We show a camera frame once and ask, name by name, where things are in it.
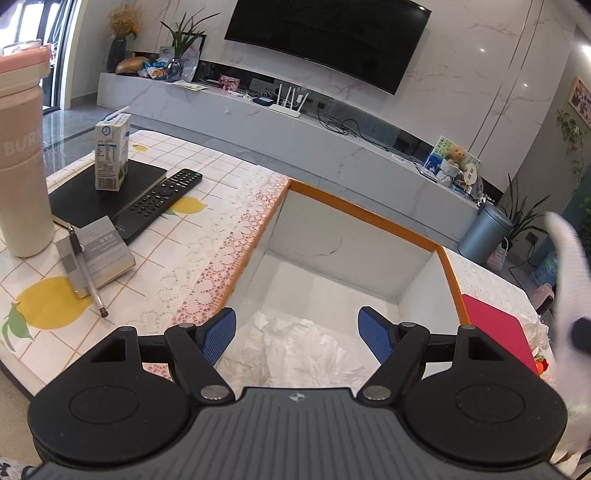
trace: metal screw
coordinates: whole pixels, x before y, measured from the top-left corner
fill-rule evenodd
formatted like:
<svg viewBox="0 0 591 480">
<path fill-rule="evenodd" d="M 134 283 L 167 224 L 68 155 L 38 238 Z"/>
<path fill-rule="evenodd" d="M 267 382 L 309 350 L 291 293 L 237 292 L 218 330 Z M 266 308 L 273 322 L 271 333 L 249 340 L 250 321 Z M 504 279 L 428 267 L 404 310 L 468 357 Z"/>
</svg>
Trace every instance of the metal screw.
<svg viewBox="0 0 591 480">
<path fill-rule="evenodd" d="M 390 389 L 383 387 L 382 385 L 370 385 L 369 387 L 365 387 L 362 393 L 368 400 L 376 401 L 386 400 L 392 395 Z"/>
<path fill-rule="evenodd" d="M 223 400 L 230 394 L 227 387 L 223 385 L 208 385 L 201 389 L 201 396 L 205 400 Z"/>
</svg>

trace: router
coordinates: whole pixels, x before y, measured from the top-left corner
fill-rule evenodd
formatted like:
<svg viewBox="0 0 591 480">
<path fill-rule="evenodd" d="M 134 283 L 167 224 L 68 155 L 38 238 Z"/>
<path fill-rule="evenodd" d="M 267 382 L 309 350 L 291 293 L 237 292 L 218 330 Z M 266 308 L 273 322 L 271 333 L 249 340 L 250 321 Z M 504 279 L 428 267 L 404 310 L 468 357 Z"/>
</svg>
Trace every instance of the router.
<svg viewBox="0 0 591 480">
<path fill-rule="evenodd" d="M 284 115 L 289 115 L 292 116 L 293 118 L 298 118 L 301 113 L 301 106 L 304 104 L 304 102 L 306 101 L 306 99 L 308 98 L 308 93 L 306 92 L 306 96 L 302 99 L 301 95 L 298 96 L 298 100 L 299 100 L 299 106 L 297 110 L 293 109 L 294 106 L 294 97 L 296 96 L 296 89 L 294 88 L 293 91 L 291 90 L 291 87 L 289 88 L 289 90 L 287 90 L 287 95 L 285 96 L 285 100 L 283 101 L 283 105 L 281 105 L 279 103 L 280 99 L 281 99 L 281 88 L 283 87 L 283 84 L 279 85 L 279 93 L 277 94 L 277 103 L 273 103 L 273 105 L 271 105 L 269 107 L 270 110 L 274 110 L 276 112 L 279 113 L 283 113 Z M 291 101 L 290 101 L 290 106 L 287 106 L 287 100 L 290 97 L 290 93 L 291 93 Z"/>
</svg>

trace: picture frame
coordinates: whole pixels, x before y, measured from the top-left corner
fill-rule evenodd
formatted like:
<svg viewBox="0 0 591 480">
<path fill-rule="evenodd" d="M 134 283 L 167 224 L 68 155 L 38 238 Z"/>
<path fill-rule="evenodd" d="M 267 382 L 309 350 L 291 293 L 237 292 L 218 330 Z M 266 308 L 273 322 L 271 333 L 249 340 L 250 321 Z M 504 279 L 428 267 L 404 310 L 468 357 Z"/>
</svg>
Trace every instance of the picture frame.
<svg viewBox="0 0 591 480">
<path fill-rule="evenodd" d="M 591 90 L 578 75 L 574 78 L 573 88 L 570 91 L 569 105 L 591 129 Z"/>
</svg>

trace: trash can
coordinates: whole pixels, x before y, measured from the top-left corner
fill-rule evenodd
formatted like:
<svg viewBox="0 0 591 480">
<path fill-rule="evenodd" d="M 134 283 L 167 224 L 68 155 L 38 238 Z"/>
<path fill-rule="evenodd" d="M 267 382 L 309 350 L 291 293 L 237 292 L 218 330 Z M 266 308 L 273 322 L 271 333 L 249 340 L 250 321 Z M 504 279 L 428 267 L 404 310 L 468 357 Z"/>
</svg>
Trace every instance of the trash can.
<svg viewBox="0 0 591 480">
<path fill-rule="evenodd" d="M 495 251 L 513 228 L 513 224 L 497 207 L 485 203 L 478 217 L 457 245 L 459 254 L 479 265 Z"/>
</svg>

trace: black notebook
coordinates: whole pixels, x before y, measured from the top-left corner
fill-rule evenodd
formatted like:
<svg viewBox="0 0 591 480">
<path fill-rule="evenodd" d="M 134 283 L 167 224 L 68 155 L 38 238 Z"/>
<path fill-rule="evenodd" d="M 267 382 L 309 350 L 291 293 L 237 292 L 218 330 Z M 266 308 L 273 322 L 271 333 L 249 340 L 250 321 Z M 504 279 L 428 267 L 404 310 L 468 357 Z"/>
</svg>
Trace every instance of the black notebook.
<svg viewBox="0 0 591 480">
<path fill-rule="evenodd" d="M 115 223 L 123 210 L 165 178 L 165 169 L 130 160 L 120 191 L 106 192 L 95 189 L 92 164 L 49 194 L 53 221 L 82 228 L 106 215 Z"/>
</svg>

